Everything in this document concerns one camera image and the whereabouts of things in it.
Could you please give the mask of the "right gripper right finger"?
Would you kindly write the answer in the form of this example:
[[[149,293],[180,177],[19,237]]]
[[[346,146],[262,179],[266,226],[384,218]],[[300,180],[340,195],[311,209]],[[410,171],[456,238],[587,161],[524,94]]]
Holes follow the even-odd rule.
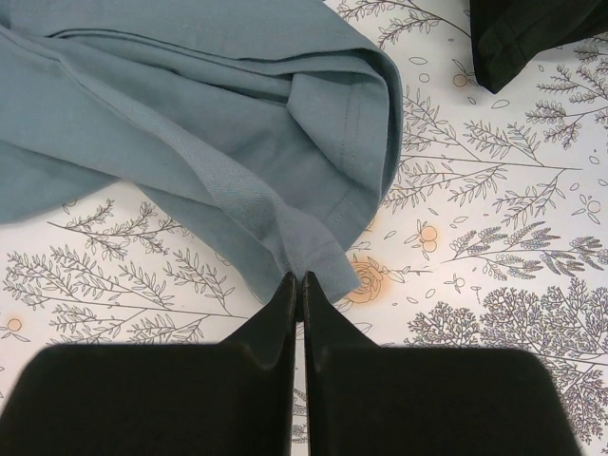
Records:
[[[383,348],[302,282],[313,455],[577,455],[548,370],[526,351]]]

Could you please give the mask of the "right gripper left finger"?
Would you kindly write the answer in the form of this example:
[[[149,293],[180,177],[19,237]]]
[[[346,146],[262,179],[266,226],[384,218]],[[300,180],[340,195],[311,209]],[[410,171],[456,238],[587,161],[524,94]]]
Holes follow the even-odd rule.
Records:
[[[55,345],[1,414],[5,455],[287,455],[297,280],[216,344]]]

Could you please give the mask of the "blue-grey t shirt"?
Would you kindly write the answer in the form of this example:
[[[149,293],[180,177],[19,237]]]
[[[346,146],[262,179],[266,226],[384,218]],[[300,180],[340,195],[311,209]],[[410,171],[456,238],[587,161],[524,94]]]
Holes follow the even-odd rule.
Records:
[[[346,253],[398,167],[390,57],[319,1],[5,1],[1,220],[136,184],[269,299]]]

